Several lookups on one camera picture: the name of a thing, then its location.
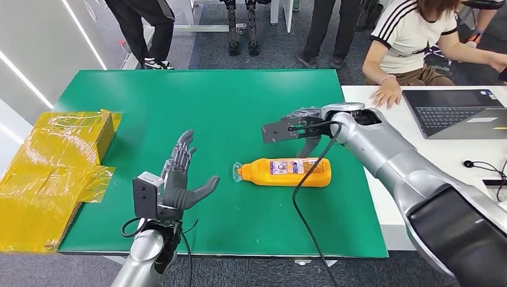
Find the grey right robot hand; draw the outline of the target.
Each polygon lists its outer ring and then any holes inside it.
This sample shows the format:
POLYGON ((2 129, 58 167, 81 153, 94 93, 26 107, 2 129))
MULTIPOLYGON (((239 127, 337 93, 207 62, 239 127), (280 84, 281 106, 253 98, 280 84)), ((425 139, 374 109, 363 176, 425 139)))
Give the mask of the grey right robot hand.
MULTIPOLYGON (((296 111, 292 111, 291 113, 284 115, 281 120, 288 120, 297 117, 317 117, 320 118, 320 108, 310 107, 310 108, 301 108, 296 111)), ((297 152, 297 158, 308 158, 310 153, 318 146, 321 140, 321 136, 313 136, 307 137, 305 145, 301 148, 300 151, 297 152)))

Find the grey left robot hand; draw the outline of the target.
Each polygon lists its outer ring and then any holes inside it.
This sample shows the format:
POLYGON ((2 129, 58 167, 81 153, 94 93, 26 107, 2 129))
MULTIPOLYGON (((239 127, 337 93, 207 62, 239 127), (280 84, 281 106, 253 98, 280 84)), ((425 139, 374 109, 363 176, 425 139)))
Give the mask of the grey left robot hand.
POLYGON ((188 168, 196 147, 192 147, 194 130, 187 130, 180 135, 170 157, 166 160, 161 177, 164 180, 163 206, 177 210, 188 210, 214 192, 220 177, 211 176, 202 186, 188 189, 188 168))

